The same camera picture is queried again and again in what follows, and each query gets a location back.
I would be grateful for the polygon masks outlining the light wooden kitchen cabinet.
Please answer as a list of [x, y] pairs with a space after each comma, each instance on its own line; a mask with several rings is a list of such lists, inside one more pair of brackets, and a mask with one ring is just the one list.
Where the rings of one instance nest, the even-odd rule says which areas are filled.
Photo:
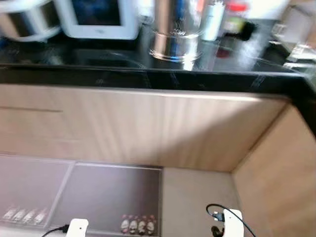
[[229, 172], [257, 237], [316, 237], [315, 148], [280, 96], [0, 85], [0, 154]]

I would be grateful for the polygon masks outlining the red-lidded jar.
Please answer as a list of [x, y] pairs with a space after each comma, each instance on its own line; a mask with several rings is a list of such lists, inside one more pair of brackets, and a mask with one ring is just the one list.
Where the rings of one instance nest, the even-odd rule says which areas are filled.
[[226, 5], [223, 31], [225, 34], [239, 34], [245, 24], [249, 4], [246, 0], [230, 0]]

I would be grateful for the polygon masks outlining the white can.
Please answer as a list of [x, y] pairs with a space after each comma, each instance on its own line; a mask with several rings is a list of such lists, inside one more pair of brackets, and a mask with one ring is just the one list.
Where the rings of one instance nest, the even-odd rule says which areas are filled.
[[223, 14], [226, 3], [224, 0], [206, 0], [203, 12], [201, 33], [199, 38], [203, 41], [215, 41], [223, 22]]

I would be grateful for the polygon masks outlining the tall steel pot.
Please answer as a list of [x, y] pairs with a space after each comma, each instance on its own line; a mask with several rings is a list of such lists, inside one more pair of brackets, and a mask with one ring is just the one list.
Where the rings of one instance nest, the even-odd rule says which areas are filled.
[[199, 58], [205, 0], [154, 0], [154, 37], [149, 54], [171, 62]]

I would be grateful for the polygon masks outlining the white appliance with dark screen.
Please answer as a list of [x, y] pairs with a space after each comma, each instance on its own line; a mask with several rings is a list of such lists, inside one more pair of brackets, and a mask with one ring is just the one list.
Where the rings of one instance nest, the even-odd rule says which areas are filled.
[[53, 0], [64, 34], [76, 39], [135, 40], [137, 0]]

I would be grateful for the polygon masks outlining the grey floor mat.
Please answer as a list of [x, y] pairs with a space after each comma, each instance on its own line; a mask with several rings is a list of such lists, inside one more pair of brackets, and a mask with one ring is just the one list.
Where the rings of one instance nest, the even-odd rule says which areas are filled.
[[0, 225], [48, 228], [73, 164], [0, 156]]

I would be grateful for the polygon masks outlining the silver white rice cooker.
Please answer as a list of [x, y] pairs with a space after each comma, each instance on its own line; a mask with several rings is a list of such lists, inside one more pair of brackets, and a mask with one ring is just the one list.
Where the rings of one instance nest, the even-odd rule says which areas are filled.
[[0, 36], [46, 41], [62, 32], [54, 0], [0, 0]]

